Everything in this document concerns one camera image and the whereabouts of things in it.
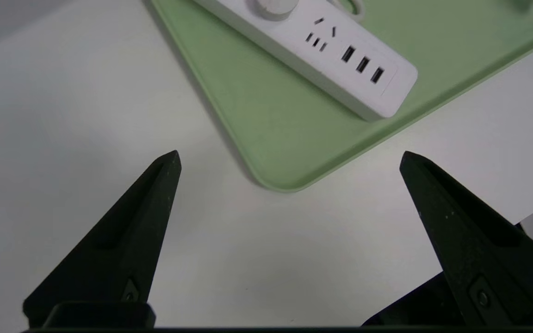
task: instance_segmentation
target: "white power strip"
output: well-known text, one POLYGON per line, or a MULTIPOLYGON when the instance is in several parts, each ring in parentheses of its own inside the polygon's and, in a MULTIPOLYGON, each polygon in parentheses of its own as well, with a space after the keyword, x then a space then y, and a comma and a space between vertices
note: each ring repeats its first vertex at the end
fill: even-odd
POLYGON ((326 0, 196 0, 364 120, 393 116, 416 68, 326 0))

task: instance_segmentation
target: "black plastic part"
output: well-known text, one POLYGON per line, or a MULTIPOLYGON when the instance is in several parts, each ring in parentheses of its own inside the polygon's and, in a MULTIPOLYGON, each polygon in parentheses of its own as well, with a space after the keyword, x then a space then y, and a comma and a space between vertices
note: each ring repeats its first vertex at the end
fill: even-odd
POLYGON ((400 172, 466 324, 533 325, 533 240, 427 158, 400 172))
POLYGON ((24 301, 30 327, 61 303, 146 302, 179 177, 175 150, 146 169, 24 301))
POLYGON ((68 302, 55 306, 44 328, 152 328, 155 314, 140 302, 68 302))
POLYGON ((443 272, 414 289, 363 325, 464 326, 464 319, 443 272))

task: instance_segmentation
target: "screw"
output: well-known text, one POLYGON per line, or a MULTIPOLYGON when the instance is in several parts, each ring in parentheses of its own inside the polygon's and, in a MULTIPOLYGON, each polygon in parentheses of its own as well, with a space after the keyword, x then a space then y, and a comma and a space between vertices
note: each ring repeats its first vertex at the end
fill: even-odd
POLYGON ((487 295, 484 290, 481 290, 478 292, 478 295, 476 295, 476 298, 478 299, 478 304, 482 306, 483 308, 488 308, 490 305, 490 299, 489 295, 487 295))

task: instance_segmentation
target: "power strip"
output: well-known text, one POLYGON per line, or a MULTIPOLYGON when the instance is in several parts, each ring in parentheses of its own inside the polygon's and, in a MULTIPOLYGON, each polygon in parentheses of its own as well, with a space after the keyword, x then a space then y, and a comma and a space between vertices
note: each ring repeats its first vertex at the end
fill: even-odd
POLYGON ((416 68, 326 0, 196 0, 357 113, 393 116, 416 68))

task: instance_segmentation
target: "green tray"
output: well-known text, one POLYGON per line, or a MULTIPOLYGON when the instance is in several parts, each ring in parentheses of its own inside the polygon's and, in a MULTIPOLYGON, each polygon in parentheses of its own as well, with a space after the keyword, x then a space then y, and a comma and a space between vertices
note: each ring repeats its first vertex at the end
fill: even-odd
POLYGON ((363 26, 419 71, 368 123, 191 0, 152 0, 259 183, 302 190, 533 50, 533 0, 366 0, 363 26))

